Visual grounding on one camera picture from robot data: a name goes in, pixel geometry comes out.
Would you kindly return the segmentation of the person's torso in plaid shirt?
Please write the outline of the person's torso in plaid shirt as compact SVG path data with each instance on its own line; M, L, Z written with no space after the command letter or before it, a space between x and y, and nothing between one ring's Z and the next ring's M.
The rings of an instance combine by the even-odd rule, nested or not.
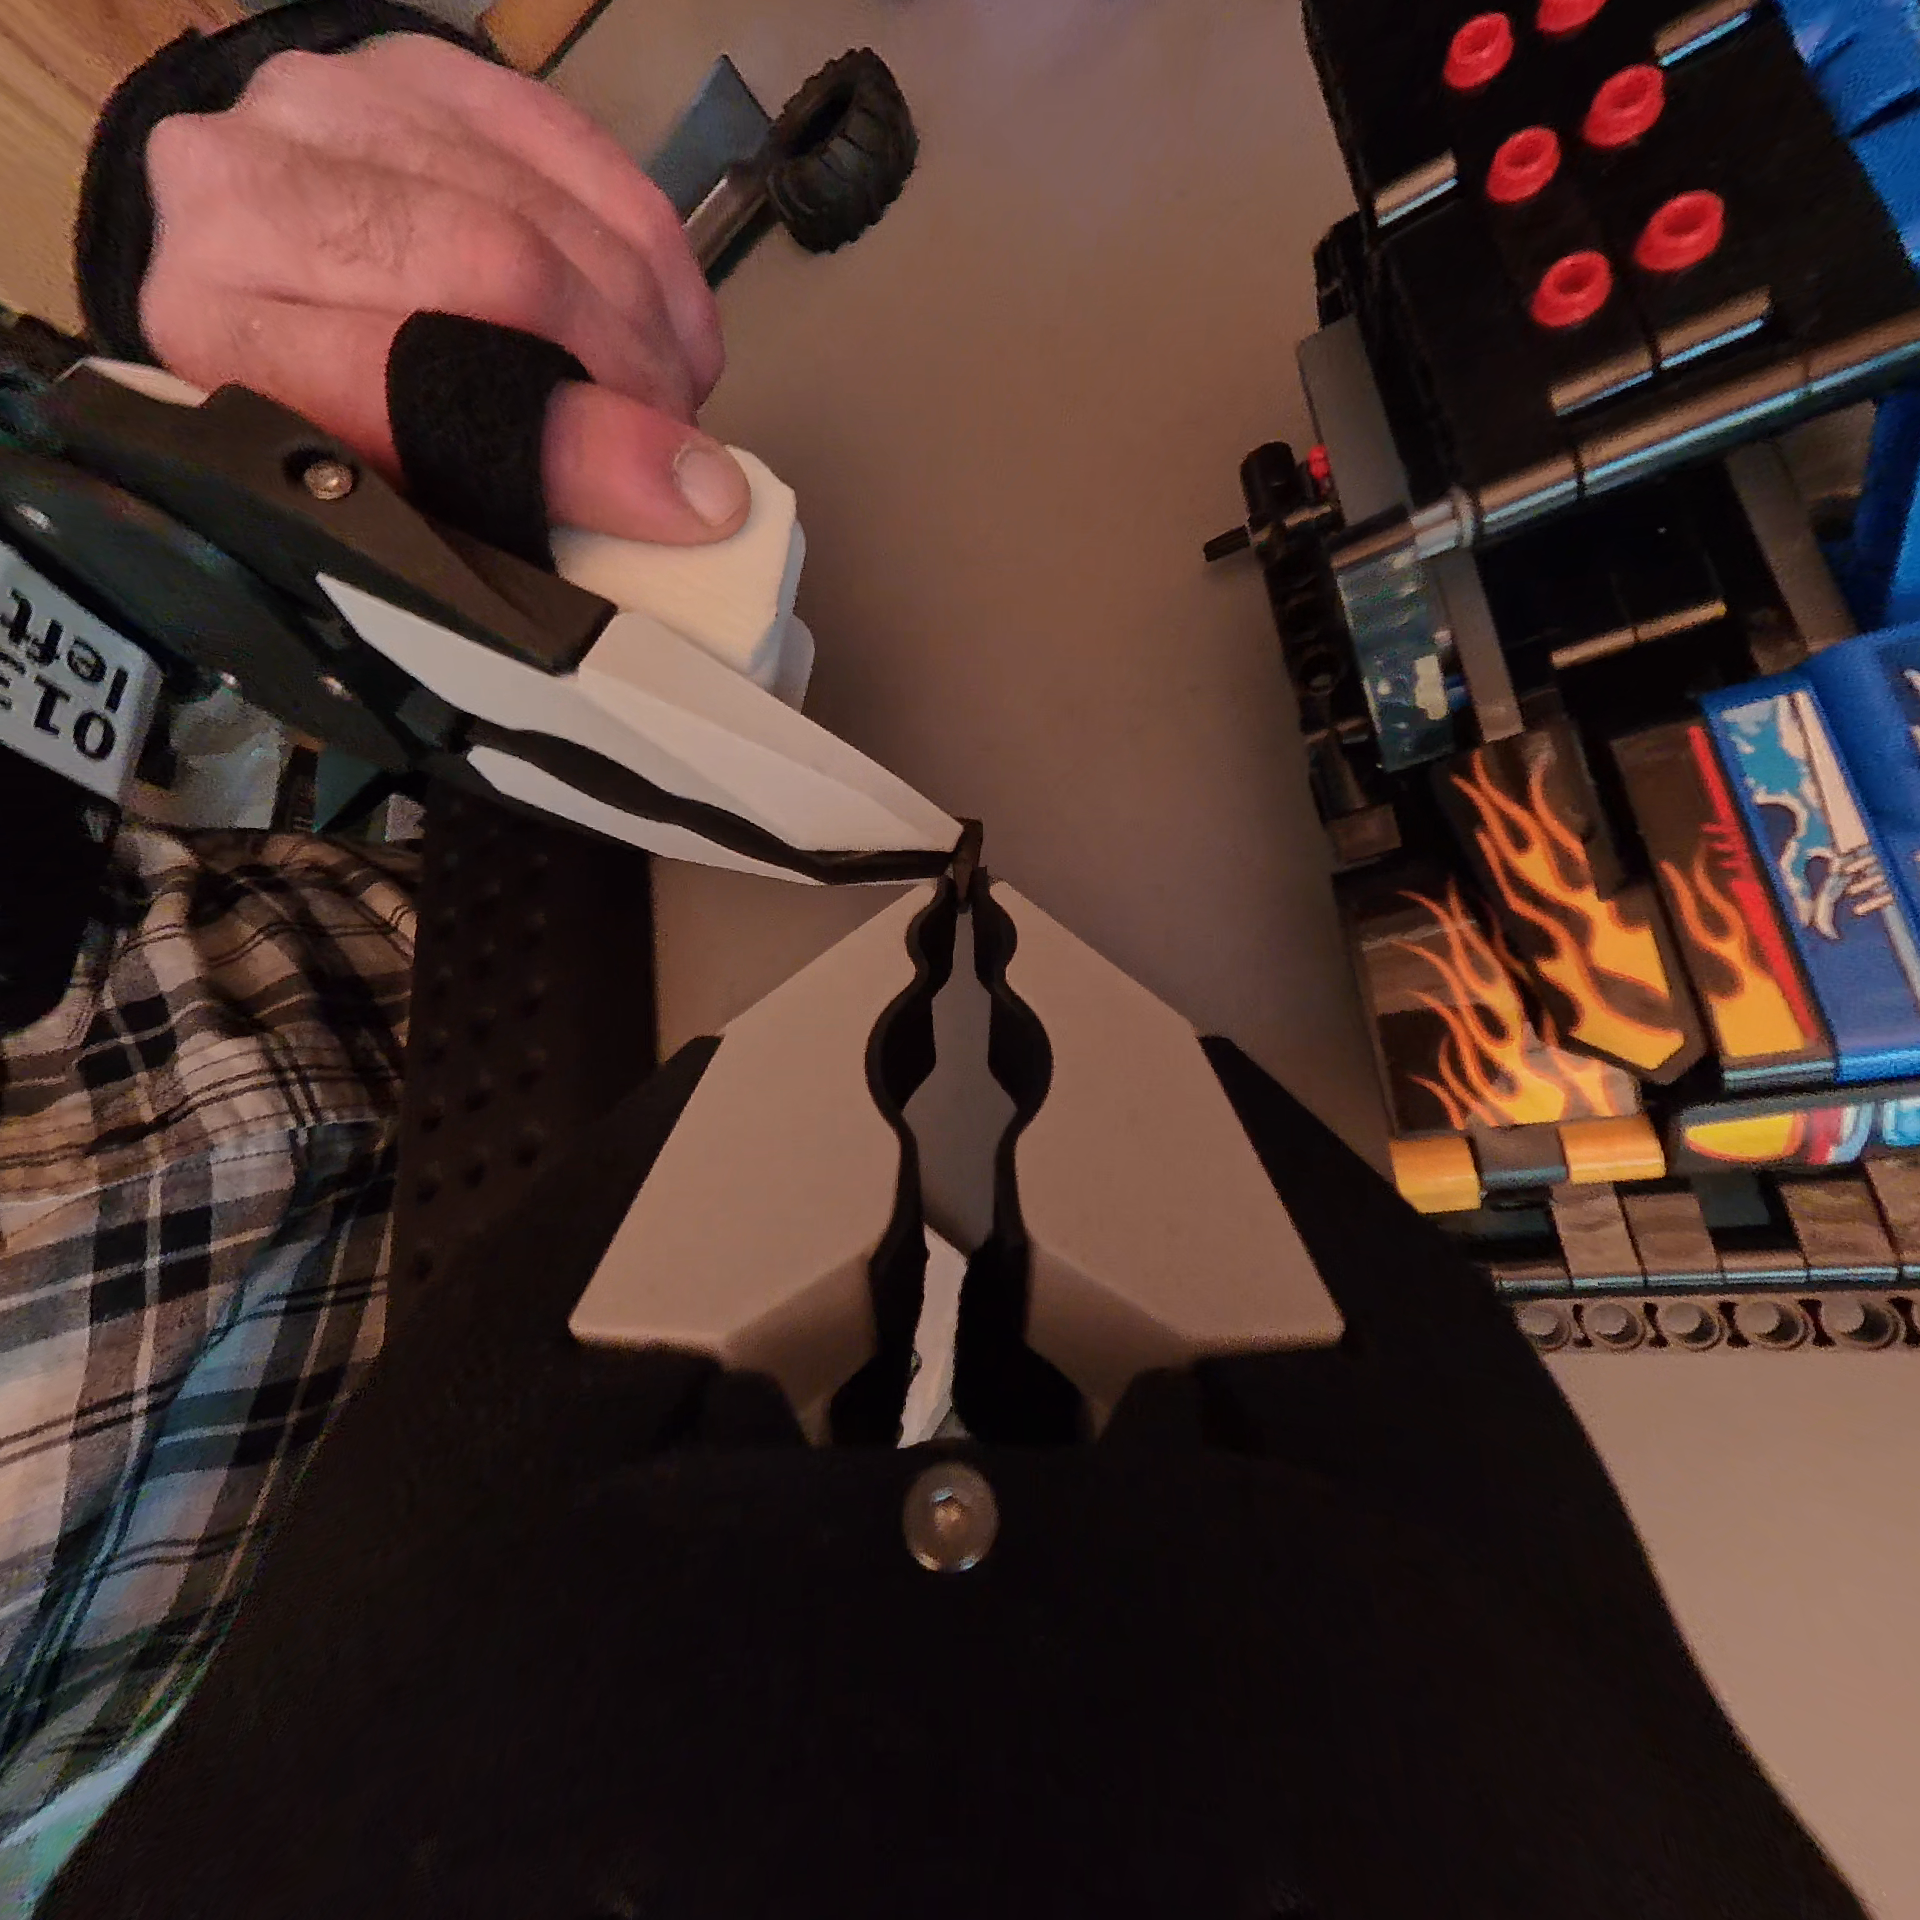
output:
M4 1040L4 1846L153 1750L379 1352L417 885L131 826Z

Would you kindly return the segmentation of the grey wedge tool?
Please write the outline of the grey wedge tool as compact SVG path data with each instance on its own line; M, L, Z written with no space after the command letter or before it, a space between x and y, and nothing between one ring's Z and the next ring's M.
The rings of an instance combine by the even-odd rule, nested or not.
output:
M768 176L777 116L730 54L707 72L690 106L644 163L678 210L687 240L715 290L779 229Z

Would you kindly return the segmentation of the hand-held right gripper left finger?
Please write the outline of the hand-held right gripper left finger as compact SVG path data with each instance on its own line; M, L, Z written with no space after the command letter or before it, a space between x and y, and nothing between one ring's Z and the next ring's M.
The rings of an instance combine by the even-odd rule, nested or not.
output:
M910 886L719 1037L570 1316L591 1346L774 1378L809 1435L894 1443L926 1283L906 1105L937 1060L956 889Z

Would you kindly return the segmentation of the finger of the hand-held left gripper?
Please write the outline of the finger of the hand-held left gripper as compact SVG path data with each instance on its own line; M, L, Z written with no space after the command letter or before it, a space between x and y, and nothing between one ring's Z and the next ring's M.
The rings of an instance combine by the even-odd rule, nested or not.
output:
M802 848L770 829L690 800L612 760L558 738L528 738L530 760L512 753L514 738L483 738L465 768L502 798L579 826L633 848L730 874L752 874L802 885L854 886L937 881L948 874L963 826L946 821L924 846L902 835L883 848Z
M384 658L483 738L558 738L690 800L792 835L802 848L924 846L954 817L638 611L615 612L587 660L547 674L378 594L320 577L329 601Z

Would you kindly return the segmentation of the black perforated chair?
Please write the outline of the black perforated chair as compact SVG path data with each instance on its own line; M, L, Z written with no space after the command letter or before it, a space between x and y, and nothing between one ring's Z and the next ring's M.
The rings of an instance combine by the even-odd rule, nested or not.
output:
M654 1072L644 853L438 787L425 804L388 1334L435 1344L490 1302L586 1283Z

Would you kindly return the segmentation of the person's left hand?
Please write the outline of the person's left hand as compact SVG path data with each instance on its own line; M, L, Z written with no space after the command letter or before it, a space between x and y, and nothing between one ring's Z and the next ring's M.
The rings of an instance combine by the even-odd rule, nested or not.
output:
M560 523L705 545L747 520L747 473L699 426L713 290L667 197L550 86L420 34L282 52L231 109L163 122L150 178L140 321L169 373L249 386L401 478L401 324L496 322L586 368L539 437Z

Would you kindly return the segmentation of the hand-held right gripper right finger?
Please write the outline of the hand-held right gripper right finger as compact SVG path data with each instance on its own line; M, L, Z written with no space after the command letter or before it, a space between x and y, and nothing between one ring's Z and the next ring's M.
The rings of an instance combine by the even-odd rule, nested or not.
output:
M1196 1029L1001 881L971 889L1014 1102L968 1266L968 1427L1095 1434L1145 1373L1345 1322Z

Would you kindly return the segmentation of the black rubber tyre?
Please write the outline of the black rubber tyre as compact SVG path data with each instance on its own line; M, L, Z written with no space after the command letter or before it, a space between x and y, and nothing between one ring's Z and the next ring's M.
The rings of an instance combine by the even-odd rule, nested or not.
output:
M898 201L919 152L887 62L873 49L849 51L809 76L775 118L768 205L806 251L838 251Z

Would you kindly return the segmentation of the brick-built toy truck model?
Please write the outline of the brick-built toy truck model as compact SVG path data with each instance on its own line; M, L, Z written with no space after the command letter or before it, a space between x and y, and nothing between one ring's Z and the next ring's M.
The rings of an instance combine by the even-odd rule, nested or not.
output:
M1244 525L1394 1187L1540 1352L1915 1352L1915 5L1304 5Z

